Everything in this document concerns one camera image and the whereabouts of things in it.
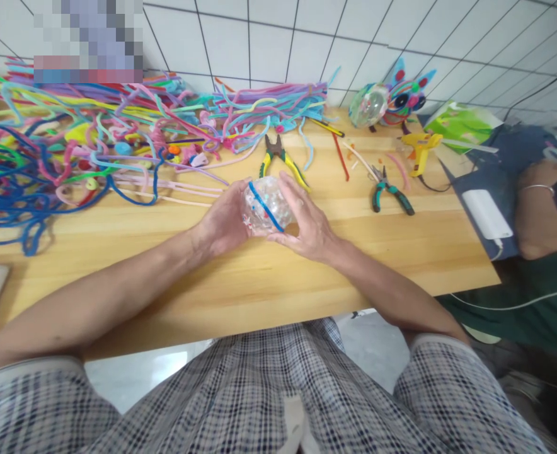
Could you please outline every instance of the yellow pencil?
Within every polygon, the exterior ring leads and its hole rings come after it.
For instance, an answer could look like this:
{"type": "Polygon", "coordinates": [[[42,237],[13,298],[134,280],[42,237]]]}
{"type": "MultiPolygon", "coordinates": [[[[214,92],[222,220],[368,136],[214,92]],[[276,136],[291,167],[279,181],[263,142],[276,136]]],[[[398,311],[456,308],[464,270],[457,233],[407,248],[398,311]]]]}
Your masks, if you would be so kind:
{"type": "Polygon", "coordinates": [[[320,122],[318,120],[314,120],[313,118],[307,117],[308,120],[313,121],[314,123],[318,124],[320,127],[324,127],[327,131],[330,131],[332,133],[334,133],[336,136],[340,136],[340,137],[344,137],[345,134],[342,131],[339,131],[338,129],[335,129],[334,127],[329,126],[327,123],[325,122],[320,122]]]}

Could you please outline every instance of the gray floor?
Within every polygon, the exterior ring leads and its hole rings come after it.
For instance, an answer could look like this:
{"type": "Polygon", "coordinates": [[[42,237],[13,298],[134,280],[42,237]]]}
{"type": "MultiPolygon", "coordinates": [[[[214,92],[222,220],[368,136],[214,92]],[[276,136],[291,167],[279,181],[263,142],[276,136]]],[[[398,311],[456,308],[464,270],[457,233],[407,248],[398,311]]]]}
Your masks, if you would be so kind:
{"type": "MultiPolygon", "coordinates": [[[[376,312],[351,320],[336,317],[346,353],[371,378],[392,392],[396,379],[409,361],[409,350],[397,328],[376,312]]],[[[194,342],[86,363],[85,370],[96,391],[125,413],[148,391],[180,370],[209,347],[194,342]]]]}

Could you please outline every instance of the black cable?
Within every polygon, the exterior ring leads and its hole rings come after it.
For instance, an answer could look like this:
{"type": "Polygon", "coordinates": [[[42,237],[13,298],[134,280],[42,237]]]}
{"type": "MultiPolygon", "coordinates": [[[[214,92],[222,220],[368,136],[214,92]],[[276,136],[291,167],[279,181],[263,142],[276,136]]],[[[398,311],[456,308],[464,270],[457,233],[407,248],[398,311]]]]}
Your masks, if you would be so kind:
{"type": "Polygon", "coordinates": [[[543,90],[545,90],[548,86],[553,85],[557,82],[557,77],[552,80],[550,83],[548,83],[545,87],[542,87],[540,89],[538,89],[537,91],[535,91],[534,93],[531,93],[530,95],[528,95],[527,97],[521,99],[520,101],[518,101],[517,103],[515,103],[513,106],[511,106],[507,112],[505,112],[505,116],[503,117],[503,123],[501,123],[499,125],[499,128],[497,129],[497,132],[495,133],[495,135],[491,138],[491,142],[489,143],[488,146],[492,146],[493,143],[495,143],[495,140],[497,140],[497,137],[499,136],[499,134],[501,134],[501,131],[503,129],[503,125],[505,125],[505,121],[507,120],[507,117],[510,116],[510,112],[512,111],[512,109],[514,107],[516,107],[518,104],[525,102],[527,99],[532,98],[534,95],[536,95],[537,93],[542,92],[543,90]]]}
{"type": "MultiPolygon", "coordinates": [[[[545,90],[547,87],[549,87],[550,85],[553,85],[557,82],[557,77],[552,80],[550,83],[548,83],[546,86],[541,87],[540,89],[538,89],[537,91],[535,91],[534,93],[531,93],[530,95],[528,95],[527,97],[521,99],[520,101],[516,102],[514,105],[512,105],[510,108],[507,109],[507,112],[505,112],[505,116],[503,117],[503,123],[501,123],[498,127],[497,127],[497,131],[496,133],[493,135],[493,137],[491,137],[491,141],[488,143],[488,146],[493,146],[493,143],[495,143],[495,141],[497,140],[497,137],[499,136],[499,134],[501,134],[501,131],[503,130],[503,126],[505,125],[505,121],[507,120],[507,117],[509,117],[510,112],[512,111],[512,109],[514,107],[516,107],[518,104],[525,102],[527,99],[532,98],[534,95],[542,92],[543,90],[545,90]]],[[[476,166],[478,164],[478,160],[479,158],[474,160],[474,165],[472,166],[472,170],[470,170],[470,173],[472,173],[473,171],[475,171],[476,166]]],[[[449,183],[449,185],[447,186],[446,189],[435,189],[433,187],[430,187],[426,184],[426,182],[423,180],[423,177],[421,175],[419,175],[419,181],[421,181],[421,183],[426,186],[427,189],[432,190],[434,192],[445,192],[448,191],[451,186],[452,183],[449,183]]]]}
{"type": "Polygon", "coordinates": [[[432,190],[434,192],[447,192],[449,189],[451,189],[451,186],[453,186],[452,183],[449,183],[449,185],[445,189],[436,189],[431,186],[428,186],[428,183],[426,183],[425,180],[423,179],[423,175],[417,175],[417,178],[419,178],[419,181],[421,181],[422,185],[426,186],[427,189],[432,190]]]}

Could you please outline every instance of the pixelated area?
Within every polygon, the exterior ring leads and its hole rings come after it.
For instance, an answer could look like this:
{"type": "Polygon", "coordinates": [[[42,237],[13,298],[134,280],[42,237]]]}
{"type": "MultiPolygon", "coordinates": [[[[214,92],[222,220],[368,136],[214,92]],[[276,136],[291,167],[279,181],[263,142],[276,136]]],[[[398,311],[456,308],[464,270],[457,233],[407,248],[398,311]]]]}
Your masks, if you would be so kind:
{"type": "Polygon", "coordinates": [[[35,26],[53,55],[35,56],[36,84],[142,82],[142,1],[47,0],[44,11],[35,26]]]}

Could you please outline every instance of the blue band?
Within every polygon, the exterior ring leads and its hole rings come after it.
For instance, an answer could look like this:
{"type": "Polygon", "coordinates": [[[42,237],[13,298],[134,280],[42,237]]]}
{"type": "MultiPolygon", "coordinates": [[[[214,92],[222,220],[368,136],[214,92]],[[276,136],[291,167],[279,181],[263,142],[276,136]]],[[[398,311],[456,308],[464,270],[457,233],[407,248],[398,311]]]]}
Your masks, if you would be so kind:
{"type": "Polygon", "coordinates": [[[274,216],[272,215],[272,213],[270,212],[270,210],[268,209],[266,204],[262,201],[258,192],[253,187],[253,182],[249,182],[249,189],[251,189],[251,193],[253,194],[253,197],[255,197],[255,199],[260,203],[261,207],[264,208],[264,211],[266,212],[266,214],[268,215],[268,217],[270,218],[270,220],[274,224],[274,227],[276,227],[279,232],[284,232],[285,230],[283,229],[283,227],[281,227],[279,225],[279,223],[274,218],[274,216]]]}

